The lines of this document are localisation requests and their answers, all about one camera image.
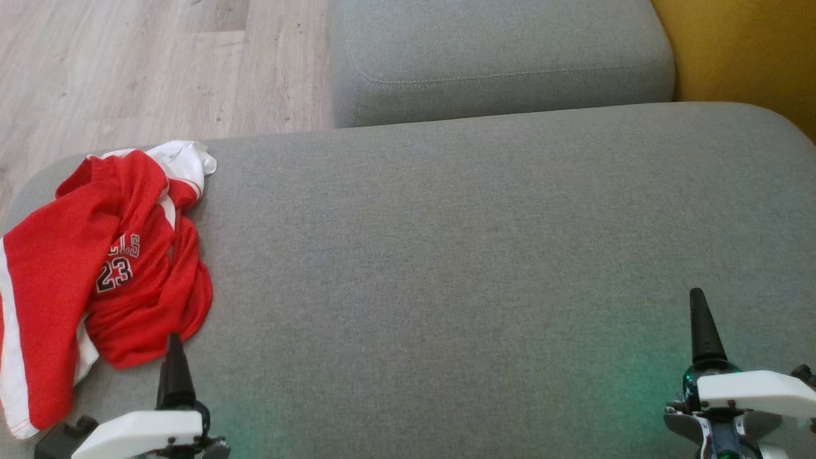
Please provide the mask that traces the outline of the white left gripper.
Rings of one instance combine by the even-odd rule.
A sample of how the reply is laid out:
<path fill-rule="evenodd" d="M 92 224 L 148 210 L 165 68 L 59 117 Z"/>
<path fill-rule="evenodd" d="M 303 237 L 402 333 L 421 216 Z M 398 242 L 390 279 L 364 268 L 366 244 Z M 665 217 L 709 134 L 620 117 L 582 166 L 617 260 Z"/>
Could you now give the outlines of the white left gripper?
<path fill-rule="evenodd" d="M 209 435 L 210 412 L 195 401 L 181 337 L 167 338 L 154 411 L 133 411 L 99 423 L 83 415 L 61 422 L 35 445 L 37 458 L 228 458 L 224 437 Z"/>

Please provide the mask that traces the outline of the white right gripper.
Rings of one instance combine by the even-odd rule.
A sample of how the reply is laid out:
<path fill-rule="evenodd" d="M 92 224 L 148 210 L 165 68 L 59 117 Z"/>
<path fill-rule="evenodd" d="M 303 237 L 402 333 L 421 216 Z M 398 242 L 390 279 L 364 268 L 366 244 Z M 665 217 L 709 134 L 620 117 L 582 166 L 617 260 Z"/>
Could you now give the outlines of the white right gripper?
<path fill-rule="evenodd" d="M 668 430 L 693 442 L 697 458 L 790 457 L 783 447 L 763 439 L 785 418 L 806 421 L 814 431 L 811 368 L 801 364 L 789 374 L 743 372 L 725 362 L 725 348 L 702 288 L 690 290 L 690 325 L 692 363 L 699 365 L 686 371 L 681 395 L 665 406 Z"/>

